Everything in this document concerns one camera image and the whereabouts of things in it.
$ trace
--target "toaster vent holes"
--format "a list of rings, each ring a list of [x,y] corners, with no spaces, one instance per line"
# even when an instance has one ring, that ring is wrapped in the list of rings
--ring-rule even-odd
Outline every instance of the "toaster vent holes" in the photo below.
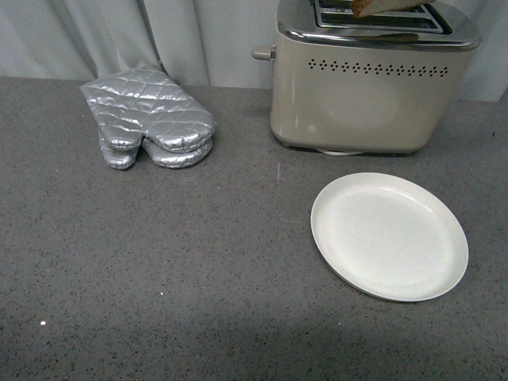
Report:
[[[406,66],[396,64],[341,62],[332,60],[312,59],[308,63],[310,69],[322,71],[334,71],[337,73],[362,74],[362,75],[397,75],[417,77],[444,77],[448,74],[448,67],[437,66]]]

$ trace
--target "oven mitt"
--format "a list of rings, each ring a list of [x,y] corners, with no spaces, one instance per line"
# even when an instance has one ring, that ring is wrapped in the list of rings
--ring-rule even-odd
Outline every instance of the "oven mitt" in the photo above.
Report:
[[[115,169],[133,165],[143,139],[161,148],[148,154],[163,167],[188,167],[210,152],[212,115],[157,68],[96,79],[81,91],[98,123],[104,159]]]

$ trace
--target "white backdrop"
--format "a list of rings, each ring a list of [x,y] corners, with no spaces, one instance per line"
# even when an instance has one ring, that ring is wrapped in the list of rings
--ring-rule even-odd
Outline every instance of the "white backdrop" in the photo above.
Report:
[[[508,85],[508,1],[441,1],[466,13],[483,36],[457,98],[498,101]],[[93,79],[156,64],[148,19],[162,63],[178,83],[270,87],[271,65],[250,52],[273,44],[277,3],[0,0],[0,75]]]

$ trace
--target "white plate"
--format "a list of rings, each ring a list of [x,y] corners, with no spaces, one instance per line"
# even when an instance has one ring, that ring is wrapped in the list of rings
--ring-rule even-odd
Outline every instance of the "white plate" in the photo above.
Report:
[[[468,266],[468,242],[450,209],[399,177],[356,173],[331,182],[316,198],[310,223],[332,269],[380,298],[436,298]]]

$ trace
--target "bread slice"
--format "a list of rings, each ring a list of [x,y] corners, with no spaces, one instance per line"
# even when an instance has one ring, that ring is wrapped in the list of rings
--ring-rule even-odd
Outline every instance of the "bread slice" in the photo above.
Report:
[[[352,12],[357,17],[371,16],[388,10],[404,10],[434,0],[352,0]]]

